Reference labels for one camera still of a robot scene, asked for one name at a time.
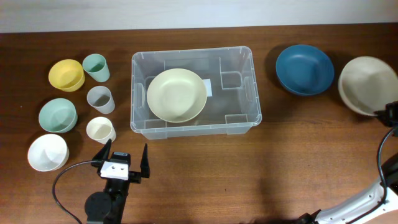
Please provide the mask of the dark blue bowl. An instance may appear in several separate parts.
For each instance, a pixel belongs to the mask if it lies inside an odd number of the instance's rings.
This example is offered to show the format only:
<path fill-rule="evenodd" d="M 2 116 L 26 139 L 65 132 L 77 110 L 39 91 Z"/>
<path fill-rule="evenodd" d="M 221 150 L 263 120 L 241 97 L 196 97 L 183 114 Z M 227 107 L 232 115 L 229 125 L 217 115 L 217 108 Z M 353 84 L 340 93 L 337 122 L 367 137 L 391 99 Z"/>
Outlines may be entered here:
<path fill-rule="evenodd" d="M 299 96 L 323 93 L 335 79 L 329 56 L 312 45 L 292 45 L 283 50 L 275 63 L 277 79 L 289 92 Z"/>

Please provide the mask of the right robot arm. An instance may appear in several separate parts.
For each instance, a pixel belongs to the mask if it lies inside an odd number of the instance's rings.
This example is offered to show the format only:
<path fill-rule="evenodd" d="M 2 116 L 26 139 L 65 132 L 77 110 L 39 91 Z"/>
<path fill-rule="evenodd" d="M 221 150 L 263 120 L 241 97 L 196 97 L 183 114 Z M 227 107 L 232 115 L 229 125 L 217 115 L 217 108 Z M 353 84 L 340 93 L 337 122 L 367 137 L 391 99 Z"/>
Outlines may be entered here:
<path fill-rule="evenodd" d="M 397 154 L 387 161 L 381 159 L 384 143 L 397 136 L 397 102 L 388 103 L 375 112 L 376 118 L 390 130 L 379 144 L 376 162 L 379 178 L 367 189 L 328 210 L 305 213 L 293 224 L 366 223 L 373 218 L 397 210 Z"/>

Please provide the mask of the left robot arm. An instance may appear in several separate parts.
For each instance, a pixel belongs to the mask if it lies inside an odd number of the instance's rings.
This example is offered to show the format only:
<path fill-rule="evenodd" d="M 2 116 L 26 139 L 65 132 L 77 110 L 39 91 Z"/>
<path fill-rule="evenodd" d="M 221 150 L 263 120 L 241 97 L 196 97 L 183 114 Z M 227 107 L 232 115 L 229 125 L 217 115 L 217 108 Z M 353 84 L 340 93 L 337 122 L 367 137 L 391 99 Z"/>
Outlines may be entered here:
<path fill-rule="evenodd" d="M 150 177 L 148 147 L 144 146 L 139 172 L 129 170 L 131 155 L 125 152 L 110 152 L 112 140 L 93 157 L 91 166 L 106 180 L 104 190 L 91 194 L 85 202 L 88 223 L 121 223 L 129 186 L 140 184 Z"/>

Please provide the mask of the mint green small bowl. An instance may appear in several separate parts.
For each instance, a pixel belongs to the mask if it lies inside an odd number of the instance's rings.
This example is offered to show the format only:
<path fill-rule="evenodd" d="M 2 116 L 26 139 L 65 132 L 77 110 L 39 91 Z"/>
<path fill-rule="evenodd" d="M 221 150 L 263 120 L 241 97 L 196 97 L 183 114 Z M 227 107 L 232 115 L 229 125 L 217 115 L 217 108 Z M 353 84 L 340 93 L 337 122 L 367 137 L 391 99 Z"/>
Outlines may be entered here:
<path fill-rule="evenodd" d="M 40 110 L 39 124 L 50 133 L 66 133 L 75 127 L 78 120 L 75 105 L 65 99 L 56 98 L 47 102 Z"/>

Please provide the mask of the white small bowl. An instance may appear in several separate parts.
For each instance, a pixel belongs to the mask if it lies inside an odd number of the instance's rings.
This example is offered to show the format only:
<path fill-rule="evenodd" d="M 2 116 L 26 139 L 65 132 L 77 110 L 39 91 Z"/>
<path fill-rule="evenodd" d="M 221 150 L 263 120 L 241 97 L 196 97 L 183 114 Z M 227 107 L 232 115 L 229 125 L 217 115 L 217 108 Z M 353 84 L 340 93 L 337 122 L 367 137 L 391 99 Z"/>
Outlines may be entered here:
<path fill-rule="evenodd" d="M 70 152 L 64 138 L 57 134 L 44 134 L 29 147 L 29 165 L 40 172 L 57 170 L 66 164 Z"/>

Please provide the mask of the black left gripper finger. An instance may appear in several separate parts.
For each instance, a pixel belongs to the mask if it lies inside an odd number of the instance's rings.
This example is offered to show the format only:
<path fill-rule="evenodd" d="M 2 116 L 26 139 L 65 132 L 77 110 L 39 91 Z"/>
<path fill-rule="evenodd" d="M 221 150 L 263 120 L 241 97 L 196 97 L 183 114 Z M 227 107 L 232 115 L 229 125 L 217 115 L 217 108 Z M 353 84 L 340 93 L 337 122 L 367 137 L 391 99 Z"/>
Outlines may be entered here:
<path fill-rule="evenodd" d="M 93 157 L 94 161 L 105 161 L 109 157 L 112 140 L 108 139 L 104 147 Z"/>
<path fill-rule="evenodd" d="M 148 145 L 147 144 L 145 144 L 145 146 L 144 146 L 141 163 L 140 163 L 140 168 L 141 168 L 141 177 L 148 179 L 150 177 L 150 166 L 149 166 Z"/>

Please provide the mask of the beige large bowl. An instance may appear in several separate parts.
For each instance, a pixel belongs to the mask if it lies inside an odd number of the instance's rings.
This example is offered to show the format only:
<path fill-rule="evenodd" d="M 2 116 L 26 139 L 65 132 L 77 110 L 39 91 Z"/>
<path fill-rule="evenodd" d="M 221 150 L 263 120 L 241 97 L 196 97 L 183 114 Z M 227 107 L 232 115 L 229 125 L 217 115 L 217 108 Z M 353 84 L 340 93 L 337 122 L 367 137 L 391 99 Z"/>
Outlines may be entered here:
<path fill-rule="evenodd" d="M 397 101 L 397 74 L 376 57 L 357 57 L 342 69 L 338 91 L 348 108 L 358 114 L 374 116 L 375 111 Z"/>

